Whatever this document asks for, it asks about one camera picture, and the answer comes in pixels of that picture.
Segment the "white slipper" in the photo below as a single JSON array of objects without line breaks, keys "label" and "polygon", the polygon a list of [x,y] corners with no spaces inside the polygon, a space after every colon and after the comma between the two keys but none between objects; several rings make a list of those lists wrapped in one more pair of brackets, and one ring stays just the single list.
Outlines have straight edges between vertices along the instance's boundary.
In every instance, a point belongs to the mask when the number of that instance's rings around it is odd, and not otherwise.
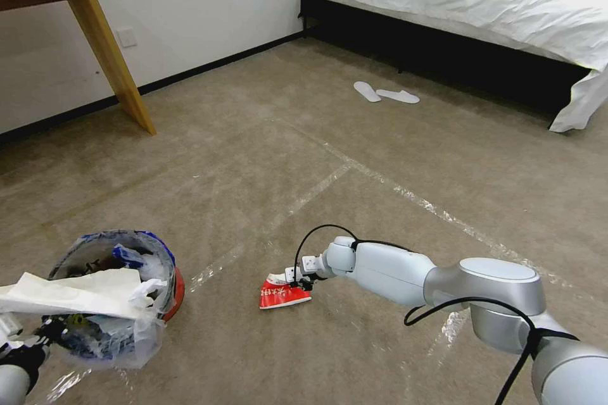
[{"label": "white slipper", "polygon": [[372,86],[369,85],[367,82],[355,82],[354,88],[357,92],[363,95],[370,103],[376,103],[382,99],[378,95],[376,95],[376,92],[374,92]]},{"label": "white slipper", "polygon": [[418,98],[416,95],[412,95],[405,90],[402,90],[401,92],[391,92],[390,90],[378,89],[376,94],[409,104],[416,104],[420,101],[420,98]]}]

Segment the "robotic arm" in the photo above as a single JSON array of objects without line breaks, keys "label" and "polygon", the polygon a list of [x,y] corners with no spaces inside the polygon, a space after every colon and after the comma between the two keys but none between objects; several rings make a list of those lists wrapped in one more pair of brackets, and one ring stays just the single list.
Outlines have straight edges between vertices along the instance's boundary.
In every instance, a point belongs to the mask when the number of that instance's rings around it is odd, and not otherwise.
[{"label": "robotic arm", "polygon": [[521,311],[526,319],[490,302],[459,303],[447,309],[470,306],[477,337],[514,354],[522,354],[529,342],[530,321],[543,329],[530,353],[534,359],[532,386],[541,405],[608,403],[608,353],[574,337],[566,338],[567,330],[547,312],[540,276],[526,266],[492,258],[467,258],[441,268],[423,254],[341,236],[320,256],[302,257],[295,274],[294,268],[285,269],[285,276],[293,285],[308,289],[315,279],[348,277],[406,307],[436,307],[471,296],[503,302]]}]

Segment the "table leg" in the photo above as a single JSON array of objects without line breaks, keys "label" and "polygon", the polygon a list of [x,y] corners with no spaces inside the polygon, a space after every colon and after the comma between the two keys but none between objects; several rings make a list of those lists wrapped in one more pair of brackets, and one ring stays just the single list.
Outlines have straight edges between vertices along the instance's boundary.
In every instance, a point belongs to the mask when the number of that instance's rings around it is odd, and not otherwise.
[{"label": "table leg", "polygon": [[98,0],[68,2],[123,108],[148,133],[156,134],[148,109],[141,100]]}]

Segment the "electrical outlet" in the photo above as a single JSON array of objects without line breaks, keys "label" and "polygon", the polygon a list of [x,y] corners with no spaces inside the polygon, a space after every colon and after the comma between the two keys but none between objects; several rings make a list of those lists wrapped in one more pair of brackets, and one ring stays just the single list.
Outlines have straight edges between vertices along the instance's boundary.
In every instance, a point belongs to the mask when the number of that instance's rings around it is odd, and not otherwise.
[{"label": "electrical outlet", "polygon": [[120,41],[120,45],[122,47],[131,47],[137,45],[137,40],[135,39],[135,33],[133,32],[132,27],[117,28],[116,34],[118,35],[118,40]]}]

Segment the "black cable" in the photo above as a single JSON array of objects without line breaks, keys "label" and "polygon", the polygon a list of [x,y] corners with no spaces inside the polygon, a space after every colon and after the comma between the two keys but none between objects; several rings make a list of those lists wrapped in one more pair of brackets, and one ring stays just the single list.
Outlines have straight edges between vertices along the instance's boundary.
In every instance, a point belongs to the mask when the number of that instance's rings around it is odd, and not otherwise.
[{"label": "black cable", "polygon": [[354,235],[351,230],[346,229],[345,227],[342,227],[340,225],[332,225],[332,224],[328,223],[327,225],[319,225],[318,227],[315,227],[315,228],[311,229],[310,231],[308,231],[308,234],[306,234],[306,236],[304,236],[304,239],[302,239],[302,242],[300,242],[300,246],[298,247],[298,250],[296,251],[296,259],[293,262],[293,281],[291,282],[292,288],[295,288],[296,286],[298,286],[298,277],[296,276],[296,268],[298,267],[298,258],[300,257],[300,250],[302,250],[302,247],[304,246],[304,242],[306,242],[306,240],[308,239],[308,236],[313,234],[315,231],[320,230],[321,228],[341,229],[342,231],[349,233],[350,237],[355,239],[355,242],[357,241],[357,236]]},{"label": "black cable", "polygon": [[396,247],[396,248],[400,248],[401,250],[407,250],[410,252],[414,252],[414,250],[408,248],[408,247],[403,247],[399,244],[394,244],[392,242],[386,242],[385,240],[371,240],[371,239],[357,239],[355,238],[355,241],[350,244],[350,247],[353,250],[357,250],[357,247],[359,246],[359,244],[382,244],[382,245],[386,245],[386,246],[390,246],[390,247]]},{"label": "black cable", "polygon": [[449,306],[452,306],[455,304],[462,304],[463,302],[487,302],[489,304],[494,304],[494,305],[497,305],[500,307],[504,307],[508,310],[511,310],[516,315],[518,315],[522,320],[524,320],[526,322],[526,324],[529,327],[529,333],[528,333],[528,339],[526,340],[526,345],[524,346],[521,356],[517,360],[517,364],[515,364],[515,367],[513,367],[513,370],[511,370],[511,373],[509,373],[507,380],[503,384],[502,389],[500,390],[500,393],[498,394],[498,397],[496,398],[496,402],[494,402],[495,405],[501,405],[504,402],[505,397],[507,397],[507,394],[509,393],[509,390],[511,389],[511,386],[515,382],[515,379],[519,375],[519,372],[521,371],[524,364],[526,363],[526,360],[528,360],[528,356],[532,356],[532,358],[536,357],[536,353],[538,352],[538,344],[540,343],[540,341],[542,340],[543,337],[562,337],[563,339],[578,340],[578,338],[576,338],[572,334],[569,334],[566,332],[554,331],[551,329],[544,329],[544,328],[537,328],[536,326],[534,326],[534,323],[530,319],[530,317],[528,315],[526,315],[525,313],[523,313],[520,309],[513,307],[512,305],[507,304],[506,302],[498,301],[496,299],[490,299],[487,297],[471,296],[471,297],[461,297],[459,299],[452,299],[451,301],[444,302],[443,304],[440,304],[437,307],[433,307],[432,309],[424,312],[422,315],[417,316],[412,321],[409,321],[410,316],[412,316],[417,310],[420,310],[422,308],[422,307],[415,307],[415,308],[411,309],[405,315],[405,318],[403,319],[403,324],[405,324],[408,327],[413,326],[416,323],[418,323],[419,321],[425,319],[427,316],[431,316],[433,313],[436,313],[439,310],[442,310],[446,307],[449,307]]}]

